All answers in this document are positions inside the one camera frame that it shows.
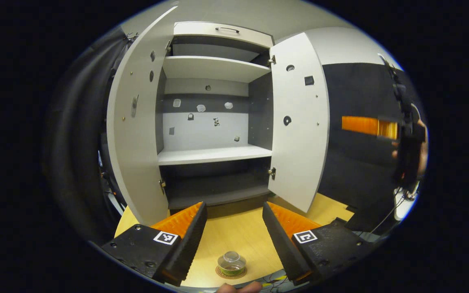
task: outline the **cabinet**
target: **cabinet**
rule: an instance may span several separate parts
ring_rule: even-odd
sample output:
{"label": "cabinet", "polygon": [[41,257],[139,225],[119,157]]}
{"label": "cabinet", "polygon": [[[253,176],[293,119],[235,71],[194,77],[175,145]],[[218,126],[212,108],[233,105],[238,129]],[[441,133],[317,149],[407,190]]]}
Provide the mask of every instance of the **cabinet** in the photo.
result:
{"label": "cabinet", "polygon": [[329,123],[307,35],[275,45],[249,28],[162,17],[128,50],[108,103],[113,171],[136,218],[270,192],[307,211]]}

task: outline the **black curtain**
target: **black curtain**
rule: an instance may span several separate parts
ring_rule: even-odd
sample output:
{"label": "black curtain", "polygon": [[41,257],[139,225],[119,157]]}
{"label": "black curtain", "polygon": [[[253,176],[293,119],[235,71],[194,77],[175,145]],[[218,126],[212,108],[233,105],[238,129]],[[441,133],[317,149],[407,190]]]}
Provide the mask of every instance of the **black curtain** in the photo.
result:
{"label": "black curtain", "polygon": [[[392,179],[396,160],[390,141],[341,129],[342,116],[401,119],[393,94],[392,80],[384,65],[337,63],[324,65],[329,95],[330,130],[324,172],[318,188],[322,195],[355,208],[346,227],[370,232],[394,207]],[[425,111],[415,86],[405,72],[397,71],[406,94],[417,106],[423,122]],[[414,118],[419,116],[414,110]],[[382,234],[396,224],[394,215],[375,233]]]}
{"label": "black curtain", "polygon": [[54,199],[72,227],[98,244],[112,239],[117,227],[97,150],[110,82],[130,44],[119,26],[94,42],[59,81],[46,115],[43,171]]}

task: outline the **wooden table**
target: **wooden table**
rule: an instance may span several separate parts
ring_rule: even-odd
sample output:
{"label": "wooden table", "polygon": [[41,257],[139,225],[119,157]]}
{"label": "wooden table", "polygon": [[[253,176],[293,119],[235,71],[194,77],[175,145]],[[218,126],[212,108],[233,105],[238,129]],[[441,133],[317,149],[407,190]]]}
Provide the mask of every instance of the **wooden table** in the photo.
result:
{"label": "wooden table", "polygon": [[[236,285],[283,269],[262,219],[265,200],[288,208],[321,225],[330,224],[336,217],[348,221],[353,215],[346,210],[345,204],[319,193],[314,197],[308,213],[294,208],[279,197],[268,196],[221,206],[209,206],[197,254],[181,286],[208,288],[219,287],[225,282]],[[138,221],[130,209],[126,208],[117,226],[115,237],[135,224],[138,224]],[[218,257],[230,250],[238,252],[247,261],[246,275],[236,280],[221,278],[215,272]]]}

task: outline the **person's hand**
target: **person's hand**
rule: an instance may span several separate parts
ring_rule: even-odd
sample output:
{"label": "person's hand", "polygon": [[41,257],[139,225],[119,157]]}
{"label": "person's hand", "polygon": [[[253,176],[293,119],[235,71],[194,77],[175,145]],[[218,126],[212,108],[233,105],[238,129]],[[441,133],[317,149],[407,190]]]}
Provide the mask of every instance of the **person's hand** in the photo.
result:
{"label": "person's hand", "polygon": [[[419,169],[417,170],[418,175],[423,175],[425,174],[426,170],[426,163],[428,161],[428,128],[426,128],[426,125],[419,119],[417,124],[423,126],[426,130],[426,139],[425,141],[421,144],[421,152],[419,156]],[[397,142],[392,142],[393,146],[399,146]],[[397,158],[397,150],[392,152],[392,157]]]}
{"label": "person's hand", "polygon": [[220,288],[218,288],[216,293],[258,293],[262,290],[262,288],[262,284],[257,281],[254,281],[241,289],[236,289],[231,285],[223,284],[220,286]]}

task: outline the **cabinet shelf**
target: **cabinet shelf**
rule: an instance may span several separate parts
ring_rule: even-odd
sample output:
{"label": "cabinet shelf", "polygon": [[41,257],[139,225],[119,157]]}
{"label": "cabinet shelf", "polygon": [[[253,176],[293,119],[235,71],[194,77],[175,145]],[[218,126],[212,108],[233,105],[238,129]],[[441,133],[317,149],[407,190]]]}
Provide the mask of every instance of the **cabinet shelf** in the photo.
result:
{"label": "cabinet shelf", "polygon": [[268,157],[272,151],[255,145],[190,151],[165,151],[158,154],[158,165],[184,165]]}
{"label": "cabinet shelf", "polygon": [[219,57],[168,56],[164,59],[167,78],[209,78],[249,83],[270,72],[265,66]]}

